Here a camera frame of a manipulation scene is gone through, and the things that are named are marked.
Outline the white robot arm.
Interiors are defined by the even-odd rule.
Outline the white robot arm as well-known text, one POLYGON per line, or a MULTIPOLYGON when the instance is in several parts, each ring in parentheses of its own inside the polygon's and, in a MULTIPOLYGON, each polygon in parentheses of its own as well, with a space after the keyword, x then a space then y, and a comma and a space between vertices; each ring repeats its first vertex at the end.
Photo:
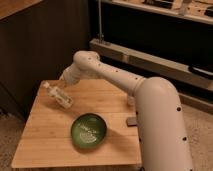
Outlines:
POLYGON ((171 82, 105 64, 94 51, 76 52, 62 78, 73 85, 90 72, 134 98, 143 171, 193 171, 180 97, 171 82))

